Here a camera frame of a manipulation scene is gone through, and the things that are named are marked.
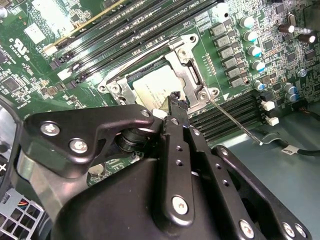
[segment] green circuit board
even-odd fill
[[[283,90],[287,83],[297,88],[299,99],[309,103],[320,99],[320,34],[306,29],[304,18],[304,9],[312,4],[312,0],[1,0],[0,94],[21,119],[48,111],[114,106],[119,104],[116,99],[99,91],[112,70],[167,39],[195,34],[194,60],[205,85],[219,90],[215,99],[219,104],[232,106],[259,80],[264,91],[272,93],[278,116],[286,115],[292,111]],[[253,17],[251,29],[240,25],[244,16]],[[292,16],[294,32],[279,32]],[[221,32],[215,33],[221,25]],[[254,42],[245,40],[249,30],[257,35]],[[301,41],[301,34],[316,40]],[[219,40],[223,36],[226,45]],[[260,47],[261,55],[249,55],[251,46]],[[236,76],[224,65],[226,48],[232,50]],[[121,77],[167,51],[155,51]],[[265,68],[253,69],[255,61],[265,63]],[[130,87],[166,64],[145,69]],[[237,78],[238,84],[232,85]],[[212,108],[208,102],[190,117]]]

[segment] cable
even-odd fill
[[[309,111],[308,109],[306,109],[306,107],[300,107],[299,108],[299,112],[305,114],[305,115],[309,115],[310,117],[313,117],[314,119],[316,119],[317,121],[320,122],[320,115],[313,112],[313,111]]]

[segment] white sticker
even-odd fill
[[[292,145],[288,145],[286,148],[282,149],[281,152],[288,154],[288,155],[293,155],[296,154],[298,152],[299,148],[292,146]]]
[[[42,40],[46,39],[46,36],[35,23],[28,26],[24,32],[31,38],[34,44],[38,44]]]

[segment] motherboard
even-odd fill
[[[238,128],[210,99],[247,127],[320,99],[317,16],[312,0],[0,0],[0,94],[25,119],[180,92],[213,144]]]

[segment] silver screw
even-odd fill
[[[173,122],[174,125],[179,125],[179,122],[175,118],[171,118],[171,122]]]
[[[187,53],[186,53],[185,50],[180,49],[180,50],[178,51],[178,56],[179,56],[180,58],[182,58],[182,59],[185,59],[185,58],[187,57]]]
[[[174,210],[180,215],[185,215],[188,212],[188,205],[186,201],[179,196],[174,196],[172,198],[172,206]]]
[[[72,140],[69,146],[77,154],[84,154],[88,150],[88,145],[82,140]]]
[[[285,232],[286,232],[290,237],[294,238],[294,237],[295,237],[295,232],[293,231],[293,229],[291,228],[291,226],[290,226],[288,223],[286,223],[286,222],[284,222],[282,225],[283,225],[283,227],[284,227]]]
[[[307,238],[307,234],[305,232],[305,230],[302,228],[302,226],[300,226],[299,224],[295,224],[295,229],[302,235],[302,237],[304,237],[305,239]]]
[[[307,76],[307,70],[301,69],[300,71],[298,71],[298,76],[300,78],[304,78],[305,76]]]
[[[223,155],[228,156],[228,152],[224,148],[221,148],[221,152],[223,153]]]
[[[244,235],[247,238],[249,238],[249,239],[254,238],[255,233],[249,223],[247,223],[245,220],[240,220],[239,225],[240,225],[242,232],[244,233]]]
[[[57,136],[60,133],[60,128],[53,123],[45,123],[40,128],[41,132],[48,136]]]
[[[111,92],[113,92],[114,94],[119,94],[121,92],[121,88],[119,86],[119,84],[115,83],[110,87]]]
[[[194,128],[193,132],[194,132],[195,135],[200,136],[200,132],[197,129]]]
[[[149,118],[151,116],[147,110],[141,110],[141,114],[147,118]]]

